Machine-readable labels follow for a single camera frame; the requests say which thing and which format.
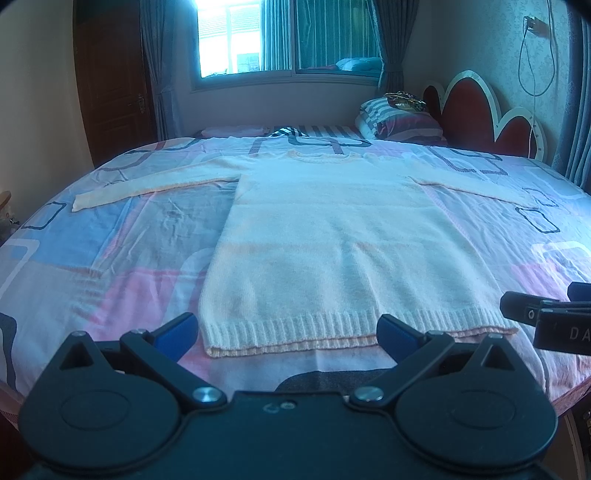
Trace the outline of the cream knit sweater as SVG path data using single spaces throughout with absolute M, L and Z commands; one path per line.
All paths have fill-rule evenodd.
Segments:
M 204 349 L 230 357 L 373 344 L 384 313 L 419 330 L 514 334 L 497 280 L 431 187 L 526 206 L 409 154 L 219 156 L 80 194 L 81 211 L 235 182 L 198 305 Z

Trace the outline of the red white headboard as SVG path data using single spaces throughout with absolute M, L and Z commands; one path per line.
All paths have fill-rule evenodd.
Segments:
M 546 135 L 535 115 L 524 107 L 503 111 L 493 88 L 473 70 L 446 87 L 427 83 L 423 100 L 450 147 L 546 160 Z

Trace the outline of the folded striped quilt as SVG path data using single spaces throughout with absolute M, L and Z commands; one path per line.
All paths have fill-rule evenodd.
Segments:
M 441 125 L 428 112 L 392 107 L 385 97 L 363 102 L 355 126 L 366 139 L 447 145 Z

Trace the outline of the colourful item on quilt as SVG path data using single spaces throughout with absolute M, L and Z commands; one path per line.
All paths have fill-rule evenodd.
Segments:
M 386 93 L 385 98 L 391 107 L 399 110 L 408 112 L 426 112 L 428 110 L 425 101 L 405 91 Z

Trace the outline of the left grey curtain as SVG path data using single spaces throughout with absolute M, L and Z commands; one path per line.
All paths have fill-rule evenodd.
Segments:
M 174 87 L 175 1 L 141 0 L 140 35 L 147 60 L 156 133 L 160 141 L 180 136 Z

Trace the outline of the pink pillow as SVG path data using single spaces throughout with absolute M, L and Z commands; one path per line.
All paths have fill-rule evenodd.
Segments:
M 252 125 L 206 127 L 199 132 L 202 138 L 264 137 L 269 133 L 267 127 Z

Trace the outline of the striped black white garment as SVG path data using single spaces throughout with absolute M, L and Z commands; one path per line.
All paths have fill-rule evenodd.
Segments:
M 293 127 L 293 126 L 283 126 L 283 127 L 279 127 L 274 129 L 273 131 L 271 131 L 269 134 L 267 134 L 267 137 L 281 137 L 281 136 L 294 136 L 294 137 L 307 137 L 308 134 L 306 132 L 301 131 L 300 129 L 298 129 L 297 127 Z

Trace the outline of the right dark curtain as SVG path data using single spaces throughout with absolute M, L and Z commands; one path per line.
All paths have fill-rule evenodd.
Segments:
M 420 2 L 417 0 L 373 0 L 370 15 L 377 32 L 382 71 L 378 83 L 381 94 L 403 89 L 403 62 L 415 25 Z

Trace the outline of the dark wooden door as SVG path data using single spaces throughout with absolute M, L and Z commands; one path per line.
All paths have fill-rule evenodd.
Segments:
M 137 1 L 75 1 L 73 45 L 93 165 L 156 140 Z

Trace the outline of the window with curtains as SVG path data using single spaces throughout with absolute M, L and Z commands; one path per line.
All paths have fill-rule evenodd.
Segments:
M 189 25 L 196 88 L 382 70 L 367 1 L 195 1 Z

